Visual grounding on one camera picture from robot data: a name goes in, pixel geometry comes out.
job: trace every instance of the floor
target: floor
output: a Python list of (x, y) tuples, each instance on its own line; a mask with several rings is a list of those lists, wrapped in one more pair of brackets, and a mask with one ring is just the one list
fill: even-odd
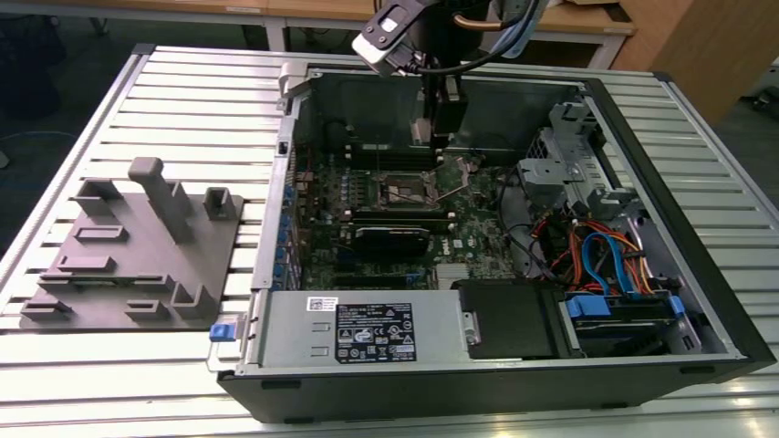
[[(78, 135), (137, 43), (267, 48), (262, 28), (126, 20), (110, 20), (107, 25), (109, 34), (97, 36), (89, 19), (59, 20), (58, 34), (69, 56), (49, 72), (63, 100), (61, 110), (31, 121), (13, 120), (0, 114), (0, 151), (10, 158), (7, 168), (0, 169), (0, 199), (5, 203), (0, 209), (0, 255), (35, 207), (74, 142), (62, 134), (23, 136), (9, 140), (3, 140), (5, 137), (26, 131), (58, 131)], [(305, 35), (301, 30), (294, 30), (291, 44), (299, 51), (350, 53), (353, 36), (339, 30), (325, 35)], [(774, 203), (779, 203), (779, 172), (776, 171), (779, 162), (779, 121), (754, 112), (748, 102), (739, 102), (717, 131), (766, 194)]]

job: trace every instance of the aluminum extrusion table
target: aluminum extrusion table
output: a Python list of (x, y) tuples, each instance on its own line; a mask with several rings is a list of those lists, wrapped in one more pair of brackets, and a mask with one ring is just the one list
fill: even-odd
[[(146, 49), (121, 71), (0, 263), (0, 330), (7, 333), (0, 336), (0, 436), (777, 435), (777, 366), (615, 411), (289, 426), (257, 422), (222, 391), (215, 371), (238, 360), (238, 345), (213, 347), (205, 332), (15, 334), (22, 303), (35, 293), (37, 273), (50, 266), (79, 214), (77, 203), (69, 200), (79, 180), (122, 178), (135, 156), (166, 160), (166, 178), (183, 180), (189, 193), (227, 185), (247, 199), (222, 313), (246, 311), (281, 120), (281, 66), (293, 59), (358, 63), (354, 57)], [(674, 83), (661, 82), (649, 73), (498, 65), (485, 70), (601, 78), (779, 354), (779, 214)], [(627, 179), (610, 154), (618, 175)], [(141, 190), (127, 180), (118, 186)]]

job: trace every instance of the black cable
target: black cable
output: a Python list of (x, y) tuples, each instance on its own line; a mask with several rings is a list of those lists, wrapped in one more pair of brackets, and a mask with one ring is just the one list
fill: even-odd
[(474, 68), (482, 67), (490, 61), (502, 57), (503, 54), (507, 53), (509, 50), (514, 47), (514, 45), (521, 41), (522, 37), (525, 36), (525, 32), (527, 32), (527, 28), (529, 28), (531, 21), (534, 19), (534, 15), (537, 14), (537, 9), (538, 9), (538, 4), (539, 4), (539, 0), (531, 0), (531, 1), (533, 1), (531, 7), (527, 10), (527, 14), (523, 16), (527, 19), (522, 23), (522, 29), (518, 32), (517, 36), (514, 38), (511, 38), (510, 41), (507, 41), (507, 43), (503, 45), (503, 47), (501, 47), (499, 50), (497, 50), (493, 53), (489, 53), (487, 55), (485, 55), (483, 57), (481, 57), (475, 61), (471, 61), (467, 64), (462, 64), (457, 67), (425, 68), (425, 67), (418, 66), (417, 64), (411, 64), (406, 68), (406, 71), (409, 71), (410, 73), (414, 73), (414, 74), (419, 74), (419, 75), (435, 75), (435, 76), (459, 75), (459, 74), (466, 73), (467, 71), (473, 70)]
[(525, 225), (525, 224), (515, 224), (510, 228), (507, 228), (507, 224), (506, 224), (506, 222), (503, 220), (503, 198), (505, 198), (505, 196), (507, 194), (509, 181), (511, 180), (511, 177), (517, 173), (518, 173), (517, 167), (513, 167), (511, 170), (507, 173), (507, 179), (503, 181), (503, 187), (501, 188), (501, 194), (498, 195), (498, 209), (497, 209), (498, 210), (498, 222), (501, 223), (501, 228), (503, 228), (505, 233), (509, 236), (509, 240), (527, 254), (527, 256), (531, 258), (533, 263), (535, 263), (535, 265), (541, 269), (545, 277), (549, 278), (550, 281), (554, 281), (555, 283), (559, 283), (562, 280), (550, 271), (550, 268), (547, 267), (547, 265), (545, 264), (545, 262), (537, 257), (537, 255), (534, 254), (534, 252), (531, 251), (531, 249), (527, 246), (525, 246), (522, 244), (522, 242), (517, 239), (517, 237), (511, 234), (511, 230), (514, 228), (517, 228), (518, 226)]

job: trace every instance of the blue plastic latch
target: blue plastic latch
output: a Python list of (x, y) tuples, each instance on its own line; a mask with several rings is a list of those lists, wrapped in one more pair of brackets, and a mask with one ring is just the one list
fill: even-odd
[(579, 307), (579, 303), (575, 301), (575, 297), (569, 299), (565, 304), (569, 307), (569, 316), (571, 318), (579, 318), (582, 316), (582, 308)]
[(685, 303), (682, 302), (682, 298), (679, 297), (671, 297), (669, 298), (669, 302), (671, 303), (671, 310), (674, 311), (674, 314), (681, 317), (682, 315), (685, 315)]
[(569, 299), (565, 304), (571, 318), (611, 316), (609, 303), (602, 295), (579, 295)]
[(213, 342), (235, 341), (235, 324), (215, 324), (209, 331), (209, 339)]

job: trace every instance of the warning label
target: warning label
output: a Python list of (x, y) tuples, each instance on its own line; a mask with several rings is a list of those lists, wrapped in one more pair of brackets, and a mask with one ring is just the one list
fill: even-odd
[(415, 361), (411, 303), (338, 305), (337, 345), (341, 363)]

